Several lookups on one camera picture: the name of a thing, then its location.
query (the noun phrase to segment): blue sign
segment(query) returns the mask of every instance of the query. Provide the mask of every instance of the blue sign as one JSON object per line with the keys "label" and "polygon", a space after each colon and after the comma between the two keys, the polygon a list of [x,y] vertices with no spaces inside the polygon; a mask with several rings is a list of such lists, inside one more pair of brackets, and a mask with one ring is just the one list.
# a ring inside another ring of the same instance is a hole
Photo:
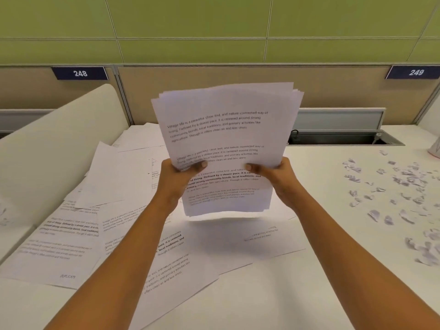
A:
{"label": "blue sign", "polygon": [[58,80],[104,80],[108,81],[104,67],[52,67]]}
{"label": "blue sign", "polygon": [[386,79],[436,80],[440,77],[440,66],[391,66]]}

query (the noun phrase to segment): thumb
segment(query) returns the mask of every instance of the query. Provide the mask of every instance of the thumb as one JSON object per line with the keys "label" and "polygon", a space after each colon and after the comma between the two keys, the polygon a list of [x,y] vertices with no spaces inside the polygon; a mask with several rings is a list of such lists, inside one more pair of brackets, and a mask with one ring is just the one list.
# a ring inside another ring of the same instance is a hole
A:
{"label": "thumb", "polygon": [[185,170],[183,173],[188,176],[188,180],[196,176],[199,172],[201,172],[203,169],[205,169],[208,166],[208,161],[200,161],[197,163],[194,163],[192,166],[190,166],[187,170]]}
{"label": "thumb", "polygon": [[256,165],[254,163],[245,164],[245,169],[251,173],[266,177],[268,180],[272,179],[272,169],[264,165]]}

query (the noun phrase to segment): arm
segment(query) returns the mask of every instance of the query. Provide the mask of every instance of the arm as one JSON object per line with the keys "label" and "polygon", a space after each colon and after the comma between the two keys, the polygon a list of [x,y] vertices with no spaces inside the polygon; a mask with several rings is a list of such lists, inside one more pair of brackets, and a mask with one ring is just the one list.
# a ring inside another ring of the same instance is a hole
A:
{"label": "arm", "polygon": [[440,329],[440,316],[350,237],[298,182],[289,159],[246,169],[272,183],[304,232],[356,330]]}
{"label": "arm", "polygon": [[76,291],[45,330],[128,329],[156,254],[165,220],[189,180],[207,163],[178,172],[162,162],[157,192],[126,236]]}

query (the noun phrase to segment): left hand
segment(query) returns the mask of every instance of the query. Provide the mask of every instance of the left hand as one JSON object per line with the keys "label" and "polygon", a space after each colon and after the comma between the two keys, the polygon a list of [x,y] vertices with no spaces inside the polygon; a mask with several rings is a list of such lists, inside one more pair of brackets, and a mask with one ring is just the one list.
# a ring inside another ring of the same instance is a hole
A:
{"label": "left hand", "polygon": [[174,211],[188,186],[188,182],[207,166],[207,161],[201,161],[180,172],[173,166],[171,159],[163,160],[157,191],[153,199],[169,206],[170,212]]}

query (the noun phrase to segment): forearm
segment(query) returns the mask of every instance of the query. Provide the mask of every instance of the forearm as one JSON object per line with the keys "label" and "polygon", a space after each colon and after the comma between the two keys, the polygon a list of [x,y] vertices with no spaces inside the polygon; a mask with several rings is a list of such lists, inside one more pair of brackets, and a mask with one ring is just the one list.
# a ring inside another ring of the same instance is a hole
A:
{"label": "forearm", "polygon": [[127,329],[170,212],[166,203],[154,198],[46,330]]}
{"label": "forearm", "polygon": [[440,317],[351,238],[301,185],[292,189],[289,205],[357,330],[440,328]]}

